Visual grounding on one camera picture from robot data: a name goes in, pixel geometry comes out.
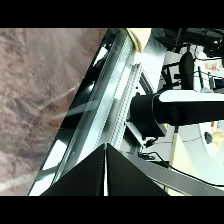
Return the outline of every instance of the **floor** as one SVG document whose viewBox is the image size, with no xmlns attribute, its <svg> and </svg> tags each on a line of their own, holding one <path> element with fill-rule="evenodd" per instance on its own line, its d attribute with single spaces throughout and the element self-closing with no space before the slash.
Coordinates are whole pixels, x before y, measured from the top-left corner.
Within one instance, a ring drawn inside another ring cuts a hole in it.
<svg viewBox="0 0 224 224">
<path fill-rule="evenodd" d="M 105 28 L 0 28 L 0 195 L 26 195 Z"/>
</svg>

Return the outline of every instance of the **white table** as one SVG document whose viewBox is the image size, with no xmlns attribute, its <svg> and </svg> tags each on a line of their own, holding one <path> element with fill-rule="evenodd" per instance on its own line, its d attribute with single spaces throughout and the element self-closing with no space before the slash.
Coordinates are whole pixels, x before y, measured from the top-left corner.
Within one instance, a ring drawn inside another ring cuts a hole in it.
<svg viewBox="0 0 224 224">
<path fill-rule="evenodd" d="M 198 55 L 198 58 L 200 59 L 207 59 L 207 56 L 204 52 L 201 52 Z M 208 73 L 208 70 L 205 69 L 205 62 L 204 61 L 200 61 L 200 60 L 196 60 L 195 61 L 195 66 L 194 66 L 194 71 L 198 71 L 198 66 L 200 66 L 201 68 L 201 72 L 205 72 Z M 208 75 L 202 73 L 202 78 L 203 78 L 203 84 L 205 88 L 210 89 L 210 85 L 209 85 L 209 78 Z M 201 83 L 200 83 L 200 78 L 199 78 L 199 73 L 194 73 L 194 90 L 197 92 L 201 92 Z M 201 135 L 204 135 L 205 132 L 209 132 L 210 134 L 212 134 L 213 130 L 211 128 L 211 122 L 205 122 L 205 123 L 200 123 L 198 124 L 199 127 L 199 131 Z M 207 144 L 207 142 L 205 141 L 205 138 L 201 138 L 204 144 L 204 147 L 206 149 L 206 151 L 208 152 L 208 154 L 210 156 L 215 156 L 217 149 L 215 147 L 215 145 L 212 143 Z"/>
</svg>

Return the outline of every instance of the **office chair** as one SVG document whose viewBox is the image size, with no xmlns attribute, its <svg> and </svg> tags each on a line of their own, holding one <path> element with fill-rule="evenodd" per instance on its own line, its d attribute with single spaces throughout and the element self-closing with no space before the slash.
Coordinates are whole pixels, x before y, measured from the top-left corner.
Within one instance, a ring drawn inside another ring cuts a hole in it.
<svg viewBox="0 0 224 224">
<path fill-rule="evenodd" d="M 177 63 L 164 65 L 162 68 L 162 76 L 166 82 L 163 88 L 158 91 L 162 93 L 166 90 L 173 89 L 174 86 L 181 85 L 181 89 L 193 90 L 194 87 L 194 58 L 188 49 L 188 51 L 181 57 L 180 61 Z M 173 83 L 170 75 L 170 67 L 179 66 L 179 73 L 175 74 L 174 79 L 181 80 Z"/>
</svg>

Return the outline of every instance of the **brown marble surface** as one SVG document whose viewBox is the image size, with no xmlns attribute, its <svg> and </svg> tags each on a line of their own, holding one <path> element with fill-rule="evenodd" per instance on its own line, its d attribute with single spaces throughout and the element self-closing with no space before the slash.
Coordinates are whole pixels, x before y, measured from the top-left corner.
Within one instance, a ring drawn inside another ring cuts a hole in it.
<svg viewBox="0 0 224 224">
<path fill-rule="evenodd" d="M 106 29 L 0 28 L 0 195 L 26 195 Z"/>
</svg>

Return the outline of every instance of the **black chair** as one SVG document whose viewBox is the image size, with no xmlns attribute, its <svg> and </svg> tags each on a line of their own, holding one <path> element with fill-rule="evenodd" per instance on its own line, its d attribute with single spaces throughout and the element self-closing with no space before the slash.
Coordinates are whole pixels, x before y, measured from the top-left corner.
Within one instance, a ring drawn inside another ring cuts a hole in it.
<svg viewBox="0 0 224 224">
<path fill-rule="evenodd" d="M 194 88 L 194 58 L 191 52 L 185 53 L 179 62 L 164 65 L 162 68 L 162 76 L 166 82 L 159 93 L 162 93 L 166 90 L 173 89 L 174 86 L 181 85 L 181 89 L 192 90 Z M 179 73 L 175 74 L 174 79 L 181 80 L 181 83 L 178 81 L 173 83 L 170 75 L 170 67 L 179 66 Z"/>
</svg>

